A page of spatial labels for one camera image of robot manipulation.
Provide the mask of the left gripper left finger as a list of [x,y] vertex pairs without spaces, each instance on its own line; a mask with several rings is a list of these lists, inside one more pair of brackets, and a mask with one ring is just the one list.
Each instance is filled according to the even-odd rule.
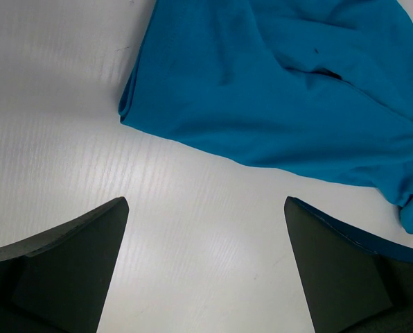
[[96,332],[128,213],[115,198],[0,247],[0,332]]

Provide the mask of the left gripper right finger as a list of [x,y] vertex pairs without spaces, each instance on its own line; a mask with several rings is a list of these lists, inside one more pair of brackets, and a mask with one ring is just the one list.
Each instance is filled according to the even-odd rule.
[[413,332],[413,248],[298,198],[284,213],[316,332]]

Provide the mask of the teal blue t shirt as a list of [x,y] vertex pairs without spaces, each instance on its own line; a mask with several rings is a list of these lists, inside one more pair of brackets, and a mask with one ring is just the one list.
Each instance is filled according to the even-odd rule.
[[413,234],[413,23],[397,1],[158,1],[121,123],[378,189]]

